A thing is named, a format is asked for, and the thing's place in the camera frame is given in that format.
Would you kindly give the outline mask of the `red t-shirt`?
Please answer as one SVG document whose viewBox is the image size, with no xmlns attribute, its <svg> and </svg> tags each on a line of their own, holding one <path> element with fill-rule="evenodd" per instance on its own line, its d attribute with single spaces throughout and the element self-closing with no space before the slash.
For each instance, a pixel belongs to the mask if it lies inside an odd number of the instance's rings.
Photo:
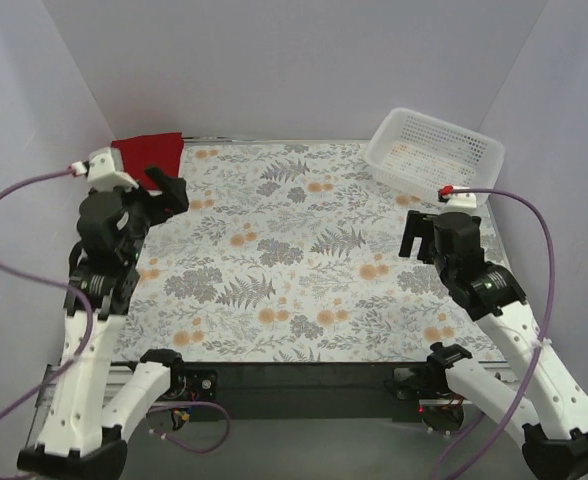
<svg viewBox="0 0 588 480">
<path fill-rule="evenodd" d="M 183 146 L 180 132 L 141 135 L 111 142 L 111 147 L 121 153 L 125 172 L 146 190 L 157 190 L 155 183 L 145 174 L 147 167 L 156 166 L 168 176 L 178 176 Z"/>
</svg>

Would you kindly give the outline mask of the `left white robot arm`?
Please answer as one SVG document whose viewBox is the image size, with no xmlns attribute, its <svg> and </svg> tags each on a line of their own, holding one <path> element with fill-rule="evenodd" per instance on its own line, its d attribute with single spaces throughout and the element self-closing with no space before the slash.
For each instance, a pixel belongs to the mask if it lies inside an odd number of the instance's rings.
<svg viewBox="0 0 588 480">
<path fill-rule="evenodd" d="M 151 189 L 118 172 L 91 183 L 79 206 L 79 241 L 69 256 L 64 300 L 65 346 L 56 388 L 34 445 L 20 451 L 19 470 L 50 479 L 117 479 L 127 441 L 160 396 L 179 398 L 185 373 L 164 353 L 136 369 L 105 404 L 112 352 L 140 279 L 137 263 L 149 230 L 187 211 L 186 182 L 151 166 Z"/>
</svg>

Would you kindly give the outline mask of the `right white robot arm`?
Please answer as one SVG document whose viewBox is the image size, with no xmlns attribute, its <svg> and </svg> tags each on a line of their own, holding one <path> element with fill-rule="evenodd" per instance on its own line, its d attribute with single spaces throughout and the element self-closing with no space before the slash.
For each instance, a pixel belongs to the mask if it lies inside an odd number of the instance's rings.
<svg viewBox="0 0 588 480">
<path fill-rule="evenodd" d="M 485 258 L 481 220 L 461 212 L 409 213 L 399 254 L 415 243 L 451 299 L 493 341 L 520 382 L 519 397 L 466 348 L 431 345 L 418 375 L 438 397 L 458 394 L 504 429 L 538 479 L 588 474 L 588 395 L 549 340 L 541 340 L 526 294 L 512 273 Z"/>
</svg>

